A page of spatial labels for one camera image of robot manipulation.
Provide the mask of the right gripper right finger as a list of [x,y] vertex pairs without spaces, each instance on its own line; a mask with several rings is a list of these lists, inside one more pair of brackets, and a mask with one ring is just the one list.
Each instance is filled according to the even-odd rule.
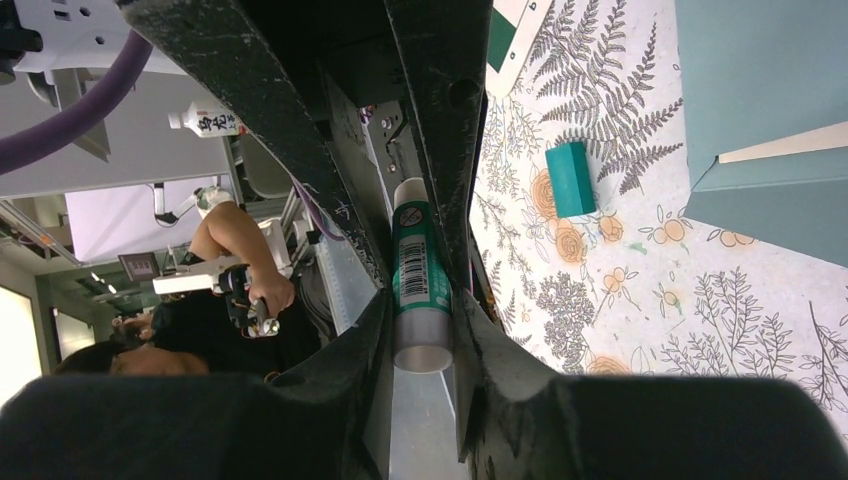
[[475,479],[843,479],[847,455],[798,386],[563,375],[453,299],[459,455]]

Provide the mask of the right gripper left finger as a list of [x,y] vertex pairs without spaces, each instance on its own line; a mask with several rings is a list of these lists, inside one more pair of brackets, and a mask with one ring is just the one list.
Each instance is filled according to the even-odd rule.
[[1,412],[5,479],[384,479],[392,298],[265,382],[244,375],[63,375]]

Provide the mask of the operator forearm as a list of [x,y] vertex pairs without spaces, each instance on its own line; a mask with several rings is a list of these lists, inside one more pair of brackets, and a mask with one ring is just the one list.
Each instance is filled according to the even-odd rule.
[[232,201],[219,203],[206,214],[189,252],[204,261],[229,255],[246,264],[252,280],[249,298],[263,300],[271,316],[294,302],[294,285],[279,272],[258,224]]

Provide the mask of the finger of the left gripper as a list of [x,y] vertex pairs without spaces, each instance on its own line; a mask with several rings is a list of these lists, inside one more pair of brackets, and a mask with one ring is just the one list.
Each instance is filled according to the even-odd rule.
[[388,1],[420,163],[436,210],[439,247],[454,285],[470,287],[469,208],[485,118],[490,1]]
[[380,241],[334,143],[244,1],[121,1],[129,26],[233,111],[341,230],[377,288],[389,285]]

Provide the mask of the green white glue stick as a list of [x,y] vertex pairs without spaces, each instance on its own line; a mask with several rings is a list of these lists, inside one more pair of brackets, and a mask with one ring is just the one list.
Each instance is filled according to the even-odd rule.
[[393,362],[413,374],[441,372],[453,362],[451,285],[424,180],[403,181],[393,200]]

